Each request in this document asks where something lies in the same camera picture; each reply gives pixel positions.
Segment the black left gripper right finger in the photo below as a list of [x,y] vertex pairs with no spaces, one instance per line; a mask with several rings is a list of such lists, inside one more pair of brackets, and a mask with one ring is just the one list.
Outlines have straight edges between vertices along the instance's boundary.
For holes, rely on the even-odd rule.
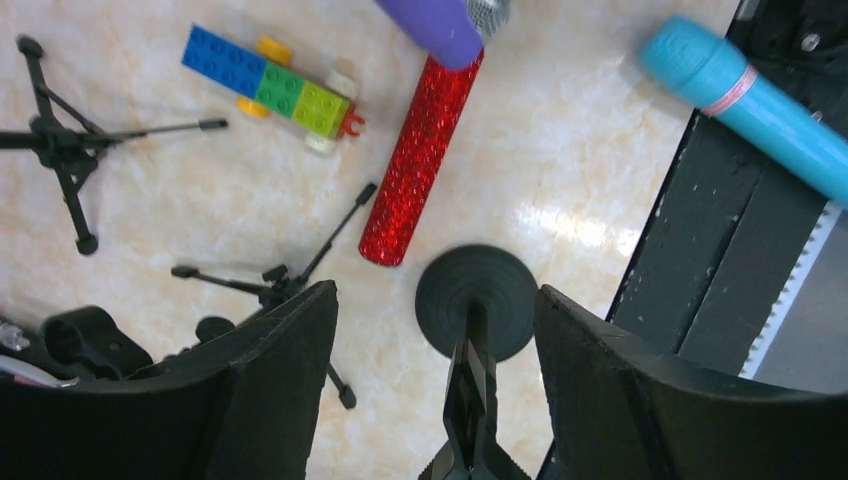
[[665,353],[551,286],[535,340],[567,479],[843,479],[847,398]]

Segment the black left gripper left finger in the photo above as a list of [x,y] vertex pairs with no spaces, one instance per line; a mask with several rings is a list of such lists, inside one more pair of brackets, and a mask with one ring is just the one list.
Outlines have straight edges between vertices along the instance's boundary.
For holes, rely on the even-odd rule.
[[302,479],[338,318],[320,281],[127,380],[1,385],[5,479]]

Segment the black round-base mic stand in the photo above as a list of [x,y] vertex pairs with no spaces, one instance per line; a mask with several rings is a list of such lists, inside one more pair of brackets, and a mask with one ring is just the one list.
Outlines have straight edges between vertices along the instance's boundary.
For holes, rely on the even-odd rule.
[[497,442],[496,370],[532,339],[536,292],[526,265],[494,246],[456,247],[425,269],[416,319],[451,364],[442,411],[447,440],[420,478],[527,478]]

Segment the purple microphone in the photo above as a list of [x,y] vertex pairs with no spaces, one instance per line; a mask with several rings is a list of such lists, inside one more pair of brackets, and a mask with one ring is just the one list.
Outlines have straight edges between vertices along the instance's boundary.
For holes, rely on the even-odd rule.
[[449,71],[471,65],[483,40],[460,0],[377,0],[377,5],[421,49]]

